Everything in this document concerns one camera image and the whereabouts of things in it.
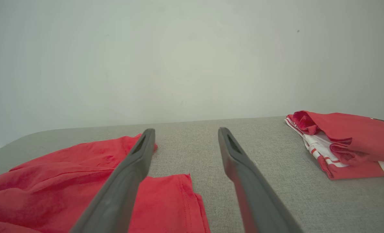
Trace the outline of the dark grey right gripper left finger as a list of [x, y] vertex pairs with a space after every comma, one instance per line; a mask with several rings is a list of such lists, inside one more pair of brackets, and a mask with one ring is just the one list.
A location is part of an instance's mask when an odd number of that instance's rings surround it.
[[127, 233], [140, 183], [150, 170], [155, 130], [146, 129], [90, 202], [71, 233]]

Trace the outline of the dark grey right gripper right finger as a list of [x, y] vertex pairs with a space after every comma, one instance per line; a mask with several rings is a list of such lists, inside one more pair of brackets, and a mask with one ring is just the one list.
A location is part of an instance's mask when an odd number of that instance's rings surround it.
[[245, 232], [301, 233], [297, 221], [232, 132], [220, 127], [218, 141], [225, 174], [235, 187]]

